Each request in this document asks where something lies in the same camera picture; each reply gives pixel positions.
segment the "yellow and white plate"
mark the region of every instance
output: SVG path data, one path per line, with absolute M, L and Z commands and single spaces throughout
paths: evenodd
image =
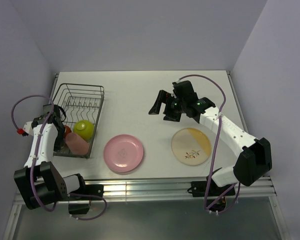
M 190 127 L 173 135 L 171 149 L 176 159 L 192 166 L 204 163 L 211 154 L 209 138 L 198 129 Z

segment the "dish rack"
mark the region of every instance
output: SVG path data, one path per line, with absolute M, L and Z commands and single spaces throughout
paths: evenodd
M 105 89 L 103 86 L 74 83 L 63 83 L 59 86 L 53 102 L 64 109 L 66 116 L 61 113 L 61 119 L 64 119 L 63 125 L 67 125 L 73 131 L 74 125 L 78 121 L 88 120 L 94 128 L 92 137 L 87 141 L 89 143 L 87 154 L 72 154 L 67 145 L 64 145 L 59 152 L 53 153 L 54 156 L 86 159 L 90 157 L 104 99 Z

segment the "green bowl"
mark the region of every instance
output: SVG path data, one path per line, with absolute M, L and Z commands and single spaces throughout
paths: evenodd
M 80 120 L 74 125 L 73 132 L 88 141 L 94 134 L 94 125 L 88 120 Z

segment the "pink cup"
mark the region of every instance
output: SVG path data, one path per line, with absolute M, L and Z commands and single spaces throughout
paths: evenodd
M 87 143 L 75 132 L 68 133 L 64 140 L 71 153 L 73 154 L 85 155 L 89 151 L 89 143 Z

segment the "white table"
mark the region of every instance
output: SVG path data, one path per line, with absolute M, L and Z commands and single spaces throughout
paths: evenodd
M 179 162 L 171 150 L 172 136 L 183 128 L 196 128 L 205 133 L 213 146 L 215 134 L 193 119 L 182 115 L 180 122 L 163 121 L 164 105 L 160 115 L 148 115 L 159 90 L 172 92 L 172 82 L 189 75 L 205 75 L 217 82 L 226 94 L 223 113 L 239 127 L 243 127 L 235 97 L 226 71 L 107 71 L 61 72 L 53 93 L 63 83 L 104 86 L 105 98 L 97 126 L 97 134 L 89 159 L 54 156 L 53 164 L 63 177 L 80 173 L 86 180 L 156 179 L 204 177 L 209 174 L 211 157 L 203 164 L 188 166 Z M 218 107 L 223 101 L 220 91 L 209 81 L 189 77 L 198 97 L 208 97 Z M 103 159 L 106 143 L 114 136 L 129 134 L 143 144 L 141 164 L 131 172 L 117 174 Z M 236 162 L 230 148 L 220 140 L 214 169 Z

